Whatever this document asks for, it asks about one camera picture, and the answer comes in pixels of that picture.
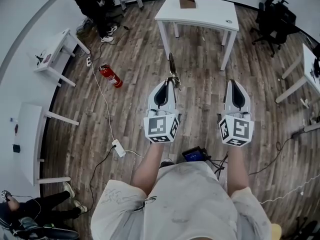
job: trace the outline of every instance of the table leg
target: table leg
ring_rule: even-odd
[[[76,55],[73,53],[73,51],[70,50],[70,49],[69,49],[68,47],[66,47],[65,45],[63,45],[62,49],[65,50],[66,53],[69,54],[70,56],[72,56],[72,57],[75,57],[75,56],[76,56]]]
[[[221,71],[225,71],[225,69],[226,69],[226,65],[227,65],[227,62],[228,62],[232,47],[234,46],[236,35],[237,35],[237,31],[231,31],[231,35],[229,37],[228,45],[226,47],[226,51],[224,53],[223,61],[222,61],[222,64],[221,64],[221,68],[220,68]]]
[[[177,23],[173,23],[173,28],[174,28],[174,35],[176,38],[179,37],[179,30],[178,30],[178,24]]]
[[[297,65],[301,62],[302,60],[302,54],[300,54],[296,60],[291,64],[291,66],[283,73],[281,78],[284,80],[296,67]]]
[[[169,60],[170,46],[169,46],[165,23],[161,20],[158,20],[158,27],[160,30],[160,34],[161,34],[161,38],[164,46],[165,56],[166,56],[166,59]]]
[[[227,38],[228,38],[228,33],[229,33],[228,30],[225,30],[224,33],[223,33],[223,38],[222,38],[222,43],[221,43],[222,46],[226,45],[226,41],[227,41]]]
[[[282,93],[278,98],[275,99],[275,103],[282,102],[289,95],[293,94],[296,90],[298,90],[301,86],[303,86],[307,82],[307,78],[305,76],[301,77],[297,82],[295,82],[288,90]]]
[[[70,177],[59,177],[59,178],[38,178],[37,183],[47,184],[47,183],[57,183],[57,182],[69,182],[71,181]]]
[[[85,51],[86,54],[90,54],[88,48],[78,39],[78,37],[69,31],[69,35],[76,41],[76,43]]]
[[[79,125],[79,122],[77,122],[77,121],[71,120],[71,119],[69,119],[69,118],[66,118],[66,117],[64,117],[64,116],[61,116],[61,115],[58,115],[58,114],[55,114],[55,113],[52,113],[52,112],[50,112],[50,111],[46,112],[46,113],[45,113],[45,116],[46,116],[47,118],[56,118],[56,119],[59,119],[59,120],[61,120],[61,121],[67,122],[67,123],[69,123],[69,124],[73,124],[73,125],[75,125],[75,126],[78,126],[78,125]]]
[[[56,70],[54,70],[52,67],[48,67],[47,68],[51,73],[53,73],[54,75],[56,75],[58,78],[62,79],[63,81],[65,81],[66,83],[68,83],[69,85],[75,87],[76,84],[72,81],[70,81],[68,78],[66,78],[65,76],[63,76],[62,74],[60,74],[59,72],[57,72]]]

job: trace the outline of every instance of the white t-shirt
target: white t-shirt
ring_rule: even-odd
[[[271,223],[250,188],[230,198],[205,162],[159,169],[147,197],[109,180],[91,220],[94,240],[270,240]]]

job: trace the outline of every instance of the wooden floor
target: wooden floor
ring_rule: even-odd
[[[97,74],[109,103],[115,138],[120,140],[125,149],[134,150],[140,155],[144,155],[149,146],[143,130],[148,94],[169,75],[169,63],[154,20],[162,4],[163,1],[146,2],[143,11],[136,5],[129,7],[122,24],[131,30],[117,45],[105,44],[101,48],[101,58],[94,62],[95,70],[104,63],[110,64],[123,80],[123,86],[116,89]],[[317,96],[308,84],[282,103],[275,103],[275,98],[303,73],[300,65],[285,81],[279,80],[302,51],[302,43],[307,44],[305,37],[302,34],[289,36],[281,50],[271,58],[267,43],[251,44],[259,37],[257,33],[250,33],[250,28],[256,27],[257,12],[243,7],[236,7],[236,12],[240,31],[225,72],[220,71],[225,49],[221,46],[222,31],[183,26],[180,38],[175,38],[171,26],[171,51],[182,82],[178,96],[182,119],[176,139],[166,146],[163,157],[183,161],[181,152],[195,146],[205,147],[213,159],[225,156],[227,146],[221,142],[217,113],[224,107],[223,97],[229,79],[241,83],[251,98],[255,126],[252,142],[245,148],[246,166],[250,173],[263,168],[275,158],[277,141],[283,143],[293,132],[302,128],[304,119],[308,122],[313,111],[318,114],[317,106],[307,110],[300,102],[300,98],[311,100]],[[115,40],[125,32],[122,27],[117,30]],[[93,31],[91,34],[95,38],[88,45],[95,59],[99,56],[101,43],[98,34]],[[77,120],[80,124],[75,126],[56,119],[50,120],[42,154],[45,158],[43,176],[71,176],[76,198],[90,208],[92,197],[89,181],[95,165],[112,147],[107,106],[91,69],[86,66],[85,55],[73,59],[65,75],[76,83],[76,87],[63,83],[52,111]],[[274,165],[250,176],[252,192],[260,202],[283,196],[320,173],[319,138],[319,132],[314,131],[296,140],[289,140]],[[97,169],[92,181],[93,207],[109,179],[130,183],[140,161],[141,158],[133,153],[119,158],[114,151],[111,152]],[[320,218],[319,189],[320,178],[285,199],[267,202],[263,208],[272,223],[280,224],[285,233],[289,232],[295,227],[297,216]],[[61,190],[60,183],[46,184],[43,194],[47,196]],[[70,207],[71,201],[66,201],[58,209]],[[92,214],[93,210],[69,221],[80,233],[81,239],[91,238]]]

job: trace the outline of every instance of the shoe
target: shoe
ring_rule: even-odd
[[[162,162],[170,162],[170,163],[174,163],[172,162],[172,160],[170,158],[165,158]]]
[[[112,36],[112,34],[118,29],[117,25],[115,25],[114,27],[111,27],[110,31],[107,31],[107,35],[108,36]]]
[[[70,197],[74,198],[76,194],[72,189],[72,187],[70,186],[70,184],[68,182],[63,182],[62,184],[63,184],[64,191],[68,191],[70,193]]]
[[[114,40],[112,36],[105,36],[104,38],[101,38],[101,43],[110,43]]]
[[[75,207],[79,208],[81,210],[80,214],[84,214],[88,211],[88,208],[84,205],[82,205],[78,200],[73,200],[73,204]]]

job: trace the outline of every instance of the hand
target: hand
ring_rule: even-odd
[[[7,196],[6,198],[9,200],[7,201],[7,204],[11,212],[14,212],[19,209],[20,204],[15,198],[13,198],[12,196]]]

